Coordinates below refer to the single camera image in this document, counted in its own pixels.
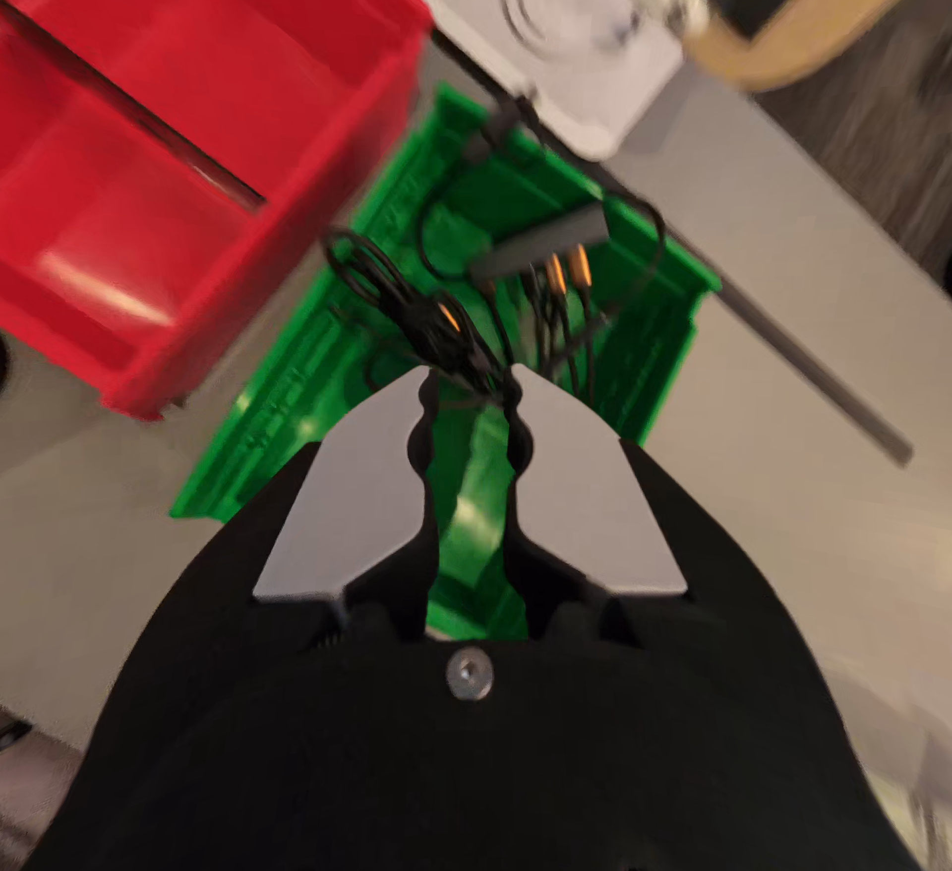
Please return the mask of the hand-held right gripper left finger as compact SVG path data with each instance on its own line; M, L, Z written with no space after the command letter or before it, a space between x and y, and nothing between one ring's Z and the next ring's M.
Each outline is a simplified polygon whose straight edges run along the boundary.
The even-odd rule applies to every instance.
M439 564L426 477L438 396L436 373L418 366L328 431L257 579L257 602L426 609Z

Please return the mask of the red plastic bin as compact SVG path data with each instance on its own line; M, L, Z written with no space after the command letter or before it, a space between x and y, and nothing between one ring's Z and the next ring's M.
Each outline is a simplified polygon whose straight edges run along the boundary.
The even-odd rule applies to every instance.
M405 129L420 0L2 0L2 330L141 421Z

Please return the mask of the green plastic bin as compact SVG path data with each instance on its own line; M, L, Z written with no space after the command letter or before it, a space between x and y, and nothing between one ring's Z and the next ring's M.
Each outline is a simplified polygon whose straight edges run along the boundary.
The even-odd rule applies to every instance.
M440 83L411 131L351 219L423 292L437 282L414 246L427 196L488 114ZM616 306L596 333L592 407L622 438L643 444L696 334L702 302L718 277L682 246L656 256L651 222L584 173L524 135L502 154L460 174L425 226L425 250L449 273L502 238L544 218L605 198L611 240L593 246L592 311ZM329 269L317 276L264 357L173 504L174 518L229 521L306 443L321 439L368 398L407 372L399 331ZM441 384L429 469L440 527L440 572L427 624L452 639L523 639L525 606L503 569L507 424L495 406Z

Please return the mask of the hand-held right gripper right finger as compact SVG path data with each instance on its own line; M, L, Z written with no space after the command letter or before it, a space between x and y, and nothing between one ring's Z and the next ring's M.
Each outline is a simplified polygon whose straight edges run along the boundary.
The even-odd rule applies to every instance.
M614 598L679 598L682 569L620 436L527 365L506 376L506 577Z

